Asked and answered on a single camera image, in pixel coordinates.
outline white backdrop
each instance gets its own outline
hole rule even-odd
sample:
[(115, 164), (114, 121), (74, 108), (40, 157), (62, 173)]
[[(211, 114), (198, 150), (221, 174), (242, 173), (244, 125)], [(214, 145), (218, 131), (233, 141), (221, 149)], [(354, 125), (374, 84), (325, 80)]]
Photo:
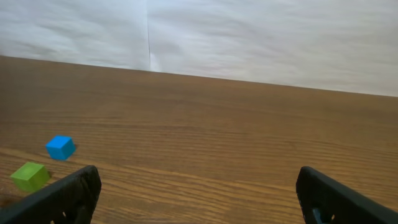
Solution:
[(398, 96), (398, 1), (3, 0), (0, 54)]

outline wooden surface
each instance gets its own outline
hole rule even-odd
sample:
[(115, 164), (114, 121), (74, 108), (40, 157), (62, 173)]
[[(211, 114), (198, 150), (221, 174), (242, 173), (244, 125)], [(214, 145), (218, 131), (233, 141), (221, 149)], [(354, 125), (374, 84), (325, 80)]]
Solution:
[(303, 224), (312, 166), (398, 211), (397, 118), (398, 98), (0, 57), (0, 195), (26, 195), (27, 161), (50, 182), (93, 164), (92, 223)]

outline blue block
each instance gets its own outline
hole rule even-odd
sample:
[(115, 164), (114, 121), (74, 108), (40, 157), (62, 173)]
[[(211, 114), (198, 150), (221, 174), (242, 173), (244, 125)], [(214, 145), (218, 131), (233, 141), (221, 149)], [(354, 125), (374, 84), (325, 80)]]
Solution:
[(67, 136), (55, 136), (45, 147), (51, 158), (60, 160), (67, 160), (76, 150), (72, 138)]

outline cube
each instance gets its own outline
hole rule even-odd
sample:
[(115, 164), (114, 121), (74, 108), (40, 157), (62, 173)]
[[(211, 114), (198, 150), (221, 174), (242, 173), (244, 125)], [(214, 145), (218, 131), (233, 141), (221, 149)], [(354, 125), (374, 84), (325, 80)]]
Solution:
[(11, 179), (19, 189), (35, 192), (44, 186), (50, 175), (43, 165), (27, 162), (11, 175)]
[(68, 136), (55, 136), (45, 147), (51, 158), (59, 160), (67, 160), (76, 150), (72, 138)]

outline green cube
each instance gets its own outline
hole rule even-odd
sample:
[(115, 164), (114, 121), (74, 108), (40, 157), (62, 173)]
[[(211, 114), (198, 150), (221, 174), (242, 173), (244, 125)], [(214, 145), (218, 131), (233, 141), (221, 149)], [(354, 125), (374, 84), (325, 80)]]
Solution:
[(27, 162), (11, 175), (12, 180), (19, 189), (35, 192), (43, 187), (50, 179), (47, 169), (40, 164)]

